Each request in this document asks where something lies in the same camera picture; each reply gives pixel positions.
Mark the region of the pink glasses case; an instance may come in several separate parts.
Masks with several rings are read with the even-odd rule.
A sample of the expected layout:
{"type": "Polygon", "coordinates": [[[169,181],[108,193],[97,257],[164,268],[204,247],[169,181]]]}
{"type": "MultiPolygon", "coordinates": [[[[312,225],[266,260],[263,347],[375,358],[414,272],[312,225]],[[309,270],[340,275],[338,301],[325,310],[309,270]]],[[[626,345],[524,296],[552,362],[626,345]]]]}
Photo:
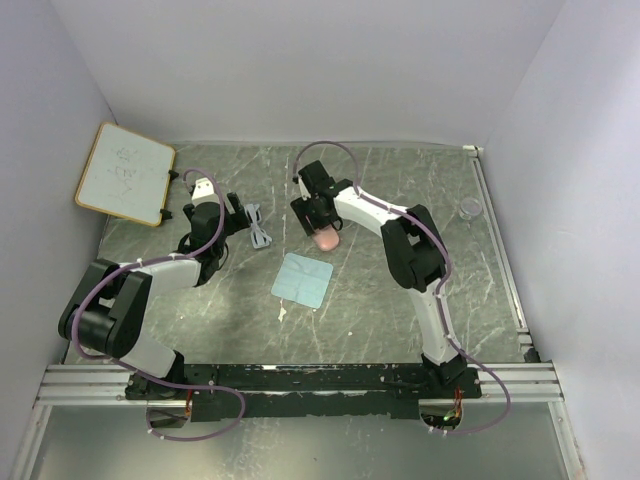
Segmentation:
{"type": "Polygon", "coordinates": [[[340,243],[339,234],[333,226],[316,230],[311,238],[316,246],[323,252],[334,250],[340,243]]]}

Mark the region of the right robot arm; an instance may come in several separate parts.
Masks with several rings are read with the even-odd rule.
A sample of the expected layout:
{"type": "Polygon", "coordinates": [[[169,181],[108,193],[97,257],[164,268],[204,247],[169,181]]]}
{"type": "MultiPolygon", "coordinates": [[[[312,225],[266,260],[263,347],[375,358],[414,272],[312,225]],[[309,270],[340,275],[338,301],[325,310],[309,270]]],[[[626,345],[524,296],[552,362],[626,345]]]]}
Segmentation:
{"type": "Polygon", "coordinates": [[[345,221],[381,239],[388,270],[414,305],[422,336],[425,388],[435,397],[448,396],[457,388],[467,361],[452,345],[455,335],[442,298],[449,257],[427,208],[397,206],[358,190],[350,180],[336,181],[320,161],[294,172],[293,181],[301,196],[291,202],[291,208],[320,250],[331,251],[339,245],[345,221]]]}

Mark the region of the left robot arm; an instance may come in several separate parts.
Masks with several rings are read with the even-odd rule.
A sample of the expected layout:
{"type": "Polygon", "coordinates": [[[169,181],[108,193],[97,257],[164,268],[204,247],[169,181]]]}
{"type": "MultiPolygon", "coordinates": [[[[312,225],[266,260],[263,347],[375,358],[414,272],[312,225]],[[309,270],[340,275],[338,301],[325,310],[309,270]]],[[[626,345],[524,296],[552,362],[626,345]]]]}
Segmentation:
{"type": "Polygon", "coordinates": [[[161,262],[93,261],[61,315],[59,335],[151,376],[150,386],[162,398],[181,395],[187,385],[184,356],[142,332],[147,304],[202,286],[220,270],[226,239],[249,227],[238,195],[230,192],[227,199],[185,205],[190,232],[161,262]]]}

